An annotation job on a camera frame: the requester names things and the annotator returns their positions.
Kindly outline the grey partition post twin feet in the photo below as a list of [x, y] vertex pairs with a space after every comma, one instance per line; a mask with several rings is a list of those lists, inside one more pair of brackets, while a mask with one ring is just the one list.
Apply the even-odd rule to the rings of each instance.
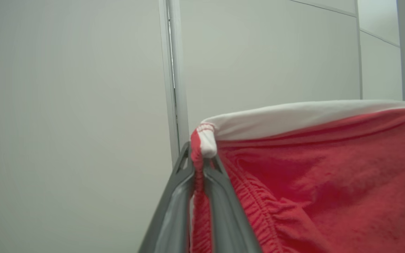
[[184, 78], [184, 51], [180, 8], [182, 0], [157, 1], [159, 4], [171, 157], [172, 165], [174, 165], [178, 160], [180, 149], [189, 141], [191, 134]]

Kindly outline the red shorts with white stripe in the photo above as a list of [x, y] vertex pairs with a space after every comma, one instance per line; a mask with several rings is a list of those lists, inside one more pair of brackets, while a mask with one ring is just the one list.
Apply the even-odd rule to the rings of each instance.
[[215, 253], [205, 158], [219, 156], [263, 253], [405, 253], [405, 101], [275, 105], [203, 120], [192, 253]]

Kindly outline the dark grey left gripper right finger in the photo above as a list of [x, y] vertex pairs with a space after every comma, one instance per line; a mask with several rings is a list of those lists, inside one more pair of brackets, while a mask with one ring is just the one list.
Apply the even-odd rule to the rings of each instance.
[[204, 159], [213, 253], [263, 253], [220, 158]]

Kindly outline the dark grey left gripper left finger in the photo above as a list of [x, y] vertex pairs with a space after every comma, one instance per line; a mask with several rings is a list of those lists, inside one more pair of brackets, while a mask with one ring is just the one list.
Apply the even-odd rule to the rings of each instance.
[[154, 212], [139, 253], [189, 253], [190, 199], [195, 168], [191, 144], [186, 142]]

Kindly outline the thin grey partition post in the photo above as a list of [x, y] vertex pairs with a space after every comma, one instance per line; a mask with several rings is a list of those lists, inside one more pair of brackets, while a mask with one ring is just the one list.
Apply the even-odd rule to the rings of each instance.
[[358, 0], [353, 0], [355, 8], [355, 19], [356, 19], [356, 37], [357, 37], [357, 46], [358, 46], [358, 66], [359, 66], [359, 95], [360, 99], [363, 100], [363, 75], [362, 75], [362, 52], [361, 52], [361, 29], [360, 29], [360, 15]]

